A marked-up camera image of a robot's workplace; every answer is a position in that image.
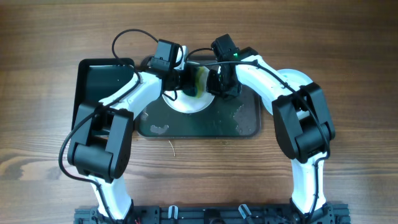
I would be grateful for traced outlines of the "green yellow sponge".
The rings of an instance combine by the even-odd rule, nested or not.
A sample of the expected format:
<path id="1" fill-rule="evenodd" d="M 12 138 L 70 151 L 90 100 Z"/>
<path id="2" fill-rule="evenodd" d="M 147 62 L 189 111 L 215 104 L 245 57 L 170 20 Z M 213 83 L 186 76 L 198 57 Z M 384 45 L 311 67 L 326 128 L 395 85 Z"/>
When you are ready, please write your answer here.
<path id="1" fill-rule="evenodd" d="M 200 98 L 205 89 L 205 75 L 206 70 L 203 67 L 188 67 L 183 93 L 187 96 Z"/>

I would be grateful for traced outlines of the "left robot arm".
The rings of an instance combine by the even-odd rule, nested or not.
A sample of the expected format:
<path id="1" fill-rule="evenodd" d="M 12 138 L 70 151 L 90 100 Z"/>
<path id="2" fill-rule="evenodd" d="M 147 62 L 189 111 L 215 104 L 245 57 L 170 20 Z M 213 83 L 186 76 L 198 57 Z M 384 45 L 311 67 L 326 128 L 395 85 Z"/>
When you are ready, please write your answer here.
<path id="1" fill-rule="evenodd" d="M 76 108 L 74 124 L 60 149 L 68 163 L 76 167 L 76 180 L 93 187 L 98 207 L 91 222 L 135 223 L 134 203 L 127 193 L 124 171 L 131 154 L 134 120 L 164 91 L 184 86 L 181 79 L 188 49 L 159 39 L 151 65 L 137 71 L 129 58 L 117 58 L 131 79 L 113 94 Z"/>

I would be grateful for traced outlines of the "white plate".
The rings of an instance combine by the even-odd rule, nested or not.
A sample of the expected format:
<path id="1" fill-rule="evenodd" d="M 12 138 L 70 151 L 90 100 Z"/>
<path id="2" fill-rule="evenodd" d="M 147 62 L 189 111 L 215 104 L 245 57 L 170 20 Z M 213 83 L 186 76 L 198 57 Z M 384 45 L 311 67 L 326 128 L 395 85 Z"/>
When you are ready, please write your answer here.
<path id="1" fill-rule="evenodd" d="M 193 67 L 196 65 L 196 62 L 188 62 L 186 64 L 187 67 Z M 209 69 L 203 67 L 206 70 L 206 78 L 207 81 Z M 162 95 L 163 100 L 166 104 L 171 107 L 173 110 L 178 111 L 180 113 L 197 113 L 199 111 L 204 110 L 208 106 L 211 105 L 212 101 L 214 100 L 214 96 L 206 91 L 206 84 L 203 94 L 200 98 L 195 98 L 191 96 L 187 96 L 183 93 L 182 90 L 177 90 L 176 93 L 173 91 L 166 91 Z"/>
<path id="2" fill-rule="evenodd" d="M 306 86 L 313 82 L 310 77 L 298 70 L 285 68 L 278 70 L 277 73 L 295 91 L 299 91 L 301 86 Z M 266 95 L 262 96 L 262 102 L 266 110 L 273 115 L 272 102 L 280 96 L 291 95 L 292 92 L 272 76 L 267 76 L 271 79 L 271 84 L 266 88 Z"/>

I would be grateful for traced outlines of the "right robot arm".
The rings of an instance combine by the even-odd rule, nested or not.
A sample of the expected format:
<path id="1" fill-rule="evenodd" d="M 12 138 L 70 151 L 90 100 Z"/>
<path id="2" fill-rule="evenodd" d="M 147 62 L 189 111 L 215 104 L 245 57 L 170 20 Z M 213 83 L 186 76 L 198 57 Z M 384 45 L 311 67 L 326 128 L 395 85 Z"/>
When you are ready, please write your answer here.
<path id="1" fill-rule="evenodd" d="M 229 100 L 248 86 L 262 98 L 273 116 L 277 143 L 292 163 L 292 205 L 302 222 L 313 223 L 326 202 L 323 165 L 335 137 L 323 90 L 300 71 L 275 70 L 254 49 L 239 49 L 228 34 L 211 48 L 219 69 L 209 72 L 207 92 Z"/>

